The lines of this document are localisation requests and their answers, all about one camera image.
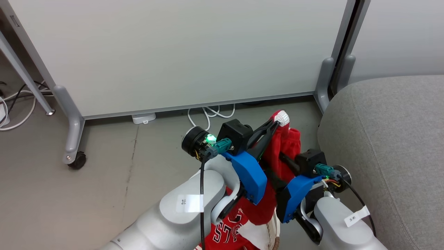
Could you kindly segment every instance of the whiteboard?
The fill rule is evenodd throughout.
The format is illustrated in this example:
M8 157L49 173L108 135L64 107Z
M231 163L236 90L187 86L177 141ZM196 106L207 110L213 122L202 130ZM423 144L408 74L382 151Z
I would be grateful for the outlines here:
M346 0L9 0L82 116L315 90Z
M443 1L372 0L352 50L349 83L444 74L443 46Z

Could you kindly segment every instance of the black wheel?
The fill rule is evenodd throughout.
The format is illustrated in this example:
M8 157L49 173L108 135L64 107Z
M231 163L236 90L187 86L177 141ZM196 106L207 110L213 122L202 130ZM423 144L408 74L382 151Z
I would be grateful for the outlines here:
M68 164L68 166L72 169L79 170L83 167L83 165L85 165L85 162L86 162L85 153L79 151L75 156L75 160L72 163Z

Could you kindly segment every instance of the teal connector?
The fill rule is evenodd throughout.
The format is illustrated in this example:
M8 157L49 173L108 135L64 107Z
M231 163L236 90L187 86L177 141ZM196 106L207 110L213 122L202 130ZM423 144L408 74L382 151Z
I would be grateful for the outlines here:
M222 140L216 142L213 147L216 147L218 154L225 153L231 147L231 140L228 138L223 138Z
M223 138L222 140L214 143L212 147L206 149L205 154L210 153L209 159L216 157L218 154L225 153L231 147L231 140Z
M329 176L330 178L334 179L334 180L339 180L339 178L337 177L337 175L341 174L339 172L339 170L336 170L330 166L324 165L324 164L317 164L315 166L315 170L319 175L325 175L325 176Z

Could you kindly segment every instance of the gray metal stand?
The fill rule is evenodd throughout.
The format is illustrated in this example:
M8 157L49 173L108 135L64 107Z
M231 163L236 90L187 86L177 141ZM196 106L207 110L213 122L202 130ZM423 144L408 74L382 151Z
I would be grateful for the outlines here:
M55 110L52 109L46 102L42 93L34 83L31 76L28 74L23 64L20 62L18 56L9 45L6 38L3 36L2 32L0 32L0 49L5 57L8 59L8 61L11 63L11 65L14 67L14 69L17 71L19 76L22 78L22 80L25 82L25 84L28 86L28 88L31 90L31 92L34 94L34 96L37 98L37 101L39 101L39 103L42 105L43 109L46 111L46 115L50 116L54 114Z
M334 63L335 61L332 57L325 58L322 61L321 71L319 72L316 89L314 91L314 99L316 100L322 114L324 114L324 111L330 102L327 91L330 84L330 78L333 74Z
M57 96L60 106L68 117L69 122L65 154L63 155L62 161L74 169L80 169L83 167L86 161L85 154L77 151L79 149L83 127L85 126L85 120L74 104L74 101L71 99L71 96L69 96L65 87L56 85L53 91Z
M349 35L344 40L343 50L338 57L338 62L330 82L334 95L349 84L349 79L356 61L356 57L352 55L353 47L362 23L364 22L370 2L371 0L361 0L356 3L356 14L353 20L351 20Z

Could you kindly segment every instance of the whiteboard leg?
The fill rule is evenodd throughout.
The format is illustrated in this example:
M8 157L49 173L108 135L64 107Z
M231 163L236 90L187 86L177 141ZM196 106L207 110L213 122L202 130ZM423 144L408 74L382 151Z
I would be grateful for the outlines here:
M344 58L341 71L339 72L336 93L341 89L347 87L349 84L350 76L352 75L353 66L355 65L356 57L354 55L348 55Z
M328 87L330 84L330 78L333 74L334 59L329 57L322 61L321 71L316 83L316 90L314 91L314 99L319 106L322 114L329 105Z
M79 156L77 150L79 149L83 127L85 126L85 119L80 114L80 111L77 109L74 101L69 96L69 93L65 87L56 85L54 88L54 92L57 96L60 106L65 111L65 114L68 116L69 130L66 140L65 154L63 155L62 161L63 163L69 164L71 166L71 164L73 164Z
M14 50L9 45L6 38L3 36L3 33L0 32L0 50L3 52L4 56L8 59L8 61L11 63L11 65L14 67L14 69L19 74L20 78L25 82L25 84L28 86L28 88L31 90L32 94L36 97L37 101L42 105L43 109L46 111L46 115L50 116L54 114L55 110L52 109L48 102L46 102L45 98L43 97L42 93L38 89L38 87L35 85L34 81L32 80L31 76L19 60L18 56L14 52Z

